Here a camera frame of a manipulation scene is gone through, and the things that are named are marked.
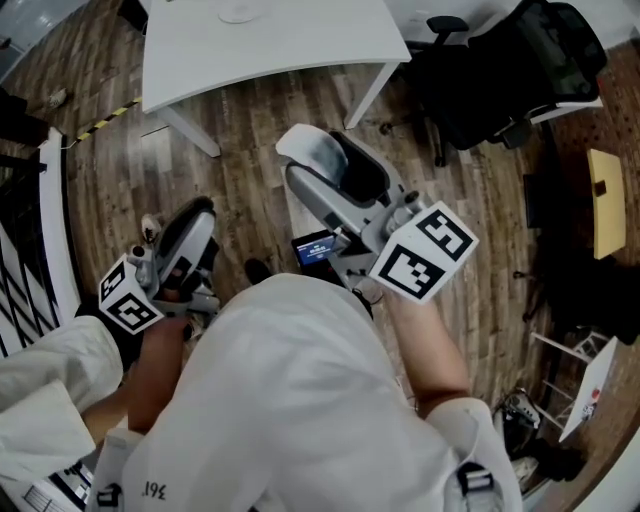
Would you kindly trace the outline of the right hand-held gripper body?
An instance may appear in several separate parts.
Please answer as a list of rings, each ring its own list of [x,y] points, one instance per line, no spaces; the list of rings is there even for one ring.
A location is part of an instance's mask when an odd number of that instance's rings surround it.
[[[478,243],[444,202],[408,192],[367,222],[353,241],[340,229],[329,262],[350,290],[369,278],[424,304],[462,268]]]

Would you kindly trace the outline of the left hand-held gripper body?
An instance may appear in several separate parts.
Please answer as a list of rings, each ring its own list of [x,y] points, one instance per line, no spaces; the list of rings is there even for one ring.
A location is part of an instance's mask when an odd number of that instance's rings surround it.
[[[157,253],[150,246],[135,246],[101,280],[99,308],[130,334],[138,334],[165,317],[196,314],[210,321],[219,311],[219,298],[200,267],[188,277],[191,298],[187,302],[163,301],[161,287]]]

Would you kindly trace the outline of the person's left hand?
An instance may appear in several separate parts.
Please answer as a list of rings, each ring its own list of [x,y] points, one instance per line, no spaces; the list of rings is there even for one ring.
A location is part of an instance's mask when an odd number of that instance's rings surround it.
[[[171,303],[187,302],[191,298],[191,292],[186,287],[187,282],[188,274],[186,271],[179,267],[174,267],[159,290],[160,298]]]

